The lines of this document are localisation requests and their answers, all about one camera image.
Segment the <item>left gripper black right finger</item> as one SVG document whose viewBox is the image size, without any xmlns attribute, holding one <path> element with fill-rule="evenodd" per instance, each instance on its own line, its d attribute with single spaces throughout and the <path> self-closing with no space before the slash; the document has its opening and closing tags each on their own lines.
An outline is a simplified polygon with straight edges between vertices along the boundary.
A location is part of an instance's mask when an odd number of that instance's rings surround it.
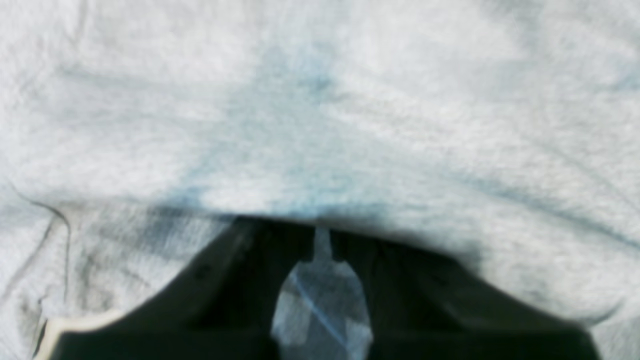
<svg viewBox="0 0 640 360">
<path fill-rule="evenodd" d="M 369 360 L 599 360 L 594 340 L 439 253 L 330 232 L 333 259 L 357 275 Z"/>
</svg>

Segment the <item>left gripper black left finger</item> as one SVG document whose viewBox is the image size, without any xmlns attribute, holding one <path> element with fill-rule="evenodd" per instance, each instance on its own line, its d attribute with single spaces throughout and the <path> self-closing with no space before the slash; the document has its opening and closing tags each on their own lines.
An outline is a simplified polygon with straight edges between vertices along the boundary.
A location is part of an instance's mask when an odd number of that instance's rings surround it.
<svg viewBox="0 0 640 360">
<path fill-rule="evenodd" d="M 314 228 L 237 218 L 164 289 L 122 319 L 64 332 L 53 360 L 279 360 L 282 285 L 314 255 Z"/>
</svg>

